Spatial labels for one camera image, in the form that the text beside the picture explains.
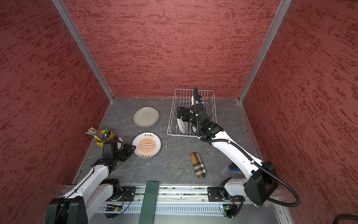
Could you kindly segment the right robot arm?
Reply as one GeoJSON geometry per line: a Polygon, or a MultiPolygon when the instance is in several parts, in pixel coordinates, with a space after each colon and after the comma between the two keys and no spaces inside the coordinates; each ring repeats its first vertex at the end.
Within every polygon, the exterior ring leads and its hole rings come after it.
{"type": "Polygon", "coordinates": [[[263,162],[239,146],[224,129],[210,120],[203,104],[190,108],[177,108],[177,122],[180,130],[187,123],[200,140],[207,141],[219,149],[245,176],[242,179],[229,178],[223,182],[223,196],[248,197],[257,206],[262,206],[278,188],[278,181],[260,170],[276,175],[276,167],[270,161],[263,162]]]}

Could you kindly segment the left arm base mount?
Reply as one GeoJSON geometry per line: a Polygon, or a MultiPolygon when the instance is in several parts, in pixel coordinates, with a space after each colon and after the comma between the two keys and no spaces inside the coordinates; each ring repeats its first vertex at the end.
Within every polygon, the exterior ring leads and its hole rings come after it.
{"type": "Polygon", "coordinates": [[[119,194],[114,194],[109,198],[110,202],[133,202],[136,187],[134,186],[126,186],[121,188],[121,192],[119,194]]]}

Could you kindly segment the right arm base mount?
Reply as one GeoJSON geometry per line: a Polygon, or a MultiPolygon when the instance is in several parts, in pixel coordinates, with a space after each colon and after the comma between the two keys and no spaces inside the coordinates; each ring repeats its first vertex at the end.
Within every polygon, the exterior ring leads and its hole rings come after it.
{"type": "Polygon", "coordinates": [[[208,187],[208,200],[210,202],[241,202],[244,197],[243,196],[231,196],[226,190],[222,187],[208,187]]]}

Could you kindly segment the plain grey ceramic plate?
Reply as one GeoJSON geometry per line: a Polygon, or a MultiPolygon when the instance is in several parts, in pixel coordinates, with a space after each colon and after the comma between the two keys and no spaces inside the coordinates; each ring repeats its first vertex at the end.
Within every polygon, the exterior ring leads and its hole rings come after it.
{"type": "Polygon", "coordinates": [[[144,107],[135,112],[133,122],[138,127],[148,128],[154,126],[159,118],[160,114],[157,109],[153,107],[144,107]]]}

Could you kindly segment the white plate orange sunburst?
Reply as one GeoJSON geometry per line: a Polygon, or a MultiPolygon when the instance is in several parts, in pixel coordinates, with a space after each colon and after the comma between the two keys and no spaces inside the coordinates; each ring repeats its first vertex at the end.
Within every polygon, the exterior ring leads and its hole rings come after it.
{"type": "Polygon", "coordinates": [[[135,147],[134,154],[137,157],[147,159],[159,153],[162,142],[156,134],[144,132],[134,138],[132,145],[135,147]]]}

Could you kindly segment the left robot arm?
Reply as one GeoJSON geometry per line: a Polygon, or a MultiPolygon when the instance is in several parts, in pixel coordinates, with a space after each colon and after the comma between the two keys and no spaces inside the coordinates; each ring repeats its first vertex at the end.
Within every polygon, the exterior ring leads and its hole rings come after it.
{"type": "Polygon", "coordinates": [[[131,194],[122,190],[119,180],[109,175],[135,150],[136,146],[124,144],[121,138],[104,142],[102,157],[91,166],[89,173],[68,193],[48,204],[45,223],[87,224],[107,200],[120,205],[126,200],[132,201],[131,194]]]}

